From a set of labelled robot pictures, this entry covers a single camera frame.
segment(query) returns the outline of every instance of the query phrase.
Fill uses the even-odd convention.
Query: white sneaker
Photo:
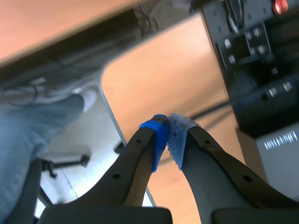
[[[94,105],[94,103],[98,97],[98,91],[96,90],[95,87],[89,87],[85,90],[82,90],[82,92],[80,92],[78,94],[80,96],[82,96],[82,98],[84,100],[83,113],[86,113]]]

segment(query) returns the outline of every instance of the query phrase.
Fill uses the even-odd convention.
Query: red light
[[[273,5],[273,9],[276,15],[280,15],[282,13],[285,13],[288,11],[288,2],[287,0],[275,0],[275,3]]]

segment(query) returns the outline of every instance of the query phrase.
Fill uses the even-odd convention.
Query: tabletop
[[[138,0],[0,0],[0,66],[126,10]]]
[[[58,42],[129,8],[138,0],[0,0],[0,66]],[[126,140],[154,114],[192,116],[228,98],[200,14],[125,52],[105,68],[102,89]],[[198,120],[206,127],[226,108]],[[244,162],[231,113],[209,133]],[[167,151],[162,160],[169,158]],[[199,223],[195,200],[174,162],[159,166],[149,189],[175,224]]]
[[[125,52],[105,68],[101,85],[118,125],[128,141],[154,114],[192,116],[228,99],[220,68],[201,14],[157,34]],[[197,120],[203,127],[231,108]],[[209,133],[244,163],[237,123],[230,113]],[[161,161],[169,157],[168,151]],[[191,189],[174,162],[153,173],[149,190],[157,206],[169,208],[175,224],[199,223]]]

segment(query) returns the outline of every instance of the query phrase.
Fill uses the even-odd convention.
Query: blue jeans
[[[31,161],[80,116],[83,106],[83,98],[72,95],[0,114],[0,224],[16,206]]]

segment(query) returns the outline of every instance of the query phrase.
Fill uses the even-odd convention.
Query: bolt
[[[253,29],[253,33],[254,33],[254,36],[259,37],[260,34],[261,34],[261,31],[260,31],[259,28],[255,27],[255,28]]]
[[[275,87],[269,89],[269,94],[272,96],[272,97],[275,97],[276,94],[277,94],[277,90]]]
[[[252,38],[252,35],[251,35],[251,33],[250,32],[246,32],[245,33],[245,35],[246,35],[246,38],[247,38],[247,40],[251,40],[251,38]]]
[[[227,49],[230,49],[231,48],[231,44],[230,44],[230,42],[229,42],[229,39],[226,39],[225,41],[224,41],[224,44],[225,44],[225,47],[227,48]]]
[[[254,48],[250,48],[249,52],[251,55],[255,55],[256,54],[256,50]]]
[[[228,57],[228,59],[229,59],[229,62],[230,62],[231,64],[235,64],[235,56],[230,55],[230,56]]]
[[[284,87],[285,91],[290,91],[290,89],[292,88],[292,85],[290,82],[286,82],[286,83],[283,83],[282,86]]]
[[[278,73],[277,68],[273,68],[273,69],[271,70],[271,72],[272,72],[272,74],[277,74],[277,73]]]
[[[266,48],[262,45],[258,46],[258,52],[263,55],[264,53],[266,53]]]

